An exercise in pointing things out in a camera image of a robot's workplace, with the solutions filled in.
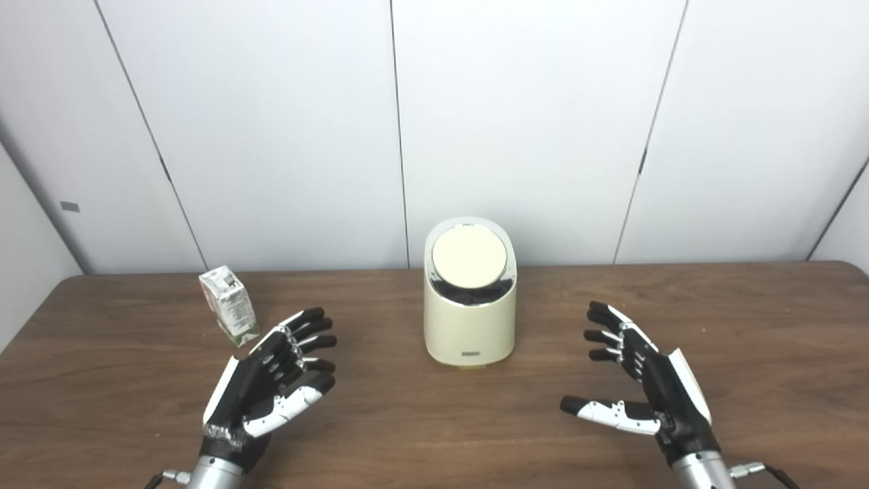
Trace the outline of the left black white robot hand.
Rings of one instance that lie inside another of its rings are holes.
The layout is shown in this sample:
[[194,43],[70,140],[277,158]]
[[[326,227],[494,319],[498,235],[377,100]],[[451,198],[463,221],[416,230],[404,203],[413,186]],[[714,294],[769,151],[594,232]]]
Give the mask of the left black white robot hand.
[[248,356],[227,362],[208,400],[200,458],[248,475],[283,427],[335,386],[335,365],[312,358],[337,338],[322,307],[300,310],[269,330]]

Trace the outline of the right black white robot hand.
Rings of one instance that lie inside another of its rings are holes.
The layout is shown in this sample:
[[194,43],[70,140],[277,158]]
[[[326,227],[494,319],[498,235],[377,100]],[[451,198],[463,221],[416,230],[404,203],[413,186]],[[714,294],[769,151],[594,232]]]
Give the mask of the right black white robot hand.
[[682,350],[662,353],[636,322],[610,304],[591,301],[587,318],[602,328],[584,331],[584,339],[603,344],[590,350],[589,358],[620,365],[640,384],[646,400],[566,395],[559,408],[581,420],[653,436],[668,465],[695,453],[721,453],[705,394]]

